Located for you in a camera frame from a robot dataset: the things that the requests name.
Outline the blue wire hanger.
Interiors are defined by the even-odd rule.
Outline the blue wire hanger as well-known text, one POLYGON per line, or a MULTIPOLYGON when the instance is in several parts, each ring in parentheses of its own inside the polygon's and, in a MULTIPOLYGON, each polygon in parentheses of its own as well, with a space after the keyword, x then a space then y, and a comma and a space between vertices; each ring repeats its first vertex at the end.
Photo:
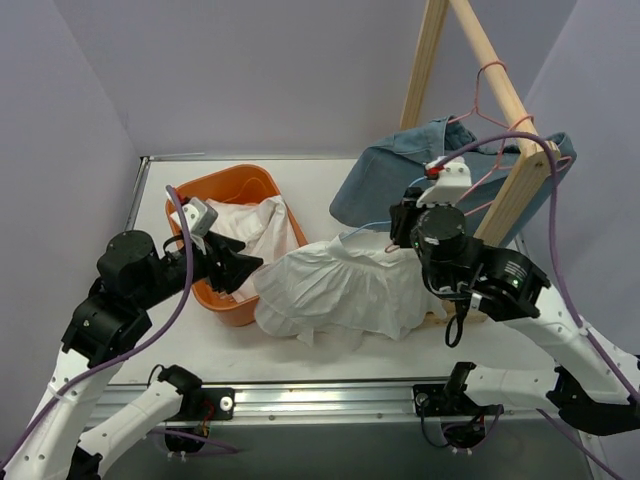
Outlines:
MULTIPOLYGON (((406 189, 403 199, 405 200, 416 200, 422 193, 424 189, 417 186, 410 186, 406 189)), ((343 232, 338 235, 340 240, 347 240, 348 238, 354 237, 363 233, 379 233, 383 230, 384 227, 390 227, 391 220, 383 220, 383 221, 373 221, 368 222, 364 225, 356 227, 348 232, 343 232)))

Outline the white ruffled skirt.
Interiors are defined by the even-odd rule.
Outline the white ruffled skirt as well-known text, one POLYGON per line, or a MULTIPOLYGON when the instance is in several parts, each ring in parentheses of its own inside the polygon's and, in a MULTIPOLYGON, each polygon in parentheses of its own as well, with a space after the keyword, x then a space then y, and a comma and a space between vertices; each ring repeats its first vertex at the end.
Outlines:
POLYGON ((319 241, 279 258, 253 277, 259 297, 254 317, 274 337, 311 346, 317 333, 356 347, 364 333, 395 341, 433 314, 446 318, 442 301, 423 284, 410 249, 387 249, 383 233, 319 241))

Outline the pink wire hanger front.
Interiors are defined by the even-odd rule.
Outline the pink wire hanger front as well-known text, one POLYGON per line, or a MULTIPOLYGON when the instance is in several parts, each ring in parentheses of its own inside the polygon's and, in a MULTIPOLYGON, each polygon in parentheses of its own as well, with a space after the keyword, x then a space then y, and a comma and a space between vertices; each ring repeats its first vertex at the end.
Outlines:
MULTIPOLYGON (((405 180, 400 182, 402 186, 408 185, 419 175, 423 164, 435 161, 438 157, 446 156, 477 140, 477 137, 462 122, 448 125, 448 118, 431 120, 420 127, 397 132, 378 142, 378 146, 389 153, 393 160, 401 160, 414 169, 405 180)), ((458 209, 467 215, 469 233, 480 226, 488 212, 487 203, 495 199, 519 156, 520 149, 517 144, 509 143, 500 149, 498 142, 480 146, 463 155, 470 169, 472 182, 478 185, 458 203, 458 209)), ((501 242, 503 246, 508 245, 520 233, 547 201, 550 194, 551 180, 546 179, 501 242)))

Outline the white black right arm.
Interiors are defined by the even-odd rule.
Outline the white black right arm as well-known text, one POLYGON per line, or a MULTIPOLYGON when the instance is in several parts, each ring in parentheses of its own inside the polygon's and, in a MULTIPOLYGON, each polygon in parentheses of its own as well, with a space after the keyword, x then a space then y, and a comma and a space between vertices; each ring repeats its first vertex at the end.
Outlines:
POLYGON ((410 188, 391 206, 390 238, 410 248, 426 289, 450 301, 448 330, 460 333, 470 313, 482 313, 535 343, 551 368, 509 370, 455 364, 442 390, 428 397, 430 415, 469 414, 499 405, 554 413, 585 433, 608 436, 639 427, 639 359, 587 324, 576 325, 559 290, 523 254, 467 235, 465 217, 451 205, 421 206, 410 188))

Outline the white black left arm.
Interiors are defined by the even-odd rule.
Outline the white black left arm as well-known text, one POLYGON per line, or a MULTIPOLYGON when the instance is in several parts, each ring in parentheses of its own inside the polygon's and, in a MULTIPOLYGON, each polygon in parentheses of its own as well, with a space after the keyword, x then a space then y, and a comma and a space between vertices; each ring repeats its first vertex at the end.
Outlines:
POLYGON ((38 410, 1 463, 4 479, 100 479, 160 422, 194 417, 202 382, 173 365, 135 400, 93 429, 89 418, 121 365, 140 351, 151 327, 148 311, 206 280, 236 291, 263 263, 238 240, 209 232, 202 248, 184 245, 159 256, 143 231, 116 235, 97 262, 99 277, 74 311, 38 410))

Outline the orange plastic basket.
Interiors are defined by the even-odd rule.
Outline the orange plastic basket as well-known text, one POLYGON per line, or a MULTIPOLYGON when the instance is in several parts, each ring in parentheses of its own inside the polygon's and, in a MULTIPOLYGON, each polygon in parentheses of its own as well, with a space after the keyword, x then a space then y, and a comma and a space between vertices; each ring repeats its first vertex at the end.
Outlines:
MULTIPOLYGON (((252 164, 232 166, 191 180, 178 186, 176 191, 181 200, 196 197, 241 205, 257 205, 268 197, 280 194, 268 171, 252 164)), ((229 295, 214 292, 205 280, 195 282, 192 293, 201 306, 214 312, 227 326, 242 327, 254 322, 254 311, 259 300, 257 296, 236 302, 229 295)))

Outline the aluminium mounting rail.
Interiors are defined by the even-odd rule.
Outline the aluminium mounting rail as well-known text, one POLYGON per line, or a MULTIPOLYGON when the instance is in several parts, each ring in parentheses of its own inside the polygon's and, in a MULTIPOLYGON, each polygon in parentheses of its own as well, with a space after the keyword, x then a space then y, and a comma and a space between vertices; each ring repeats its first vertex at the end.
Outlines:
POLYGON ((230 426, 411 423, 419 419, 417 389, 431 391, 440 379, 357 382, 224 384, 205 390, 230 389, 234 406, 230 426))

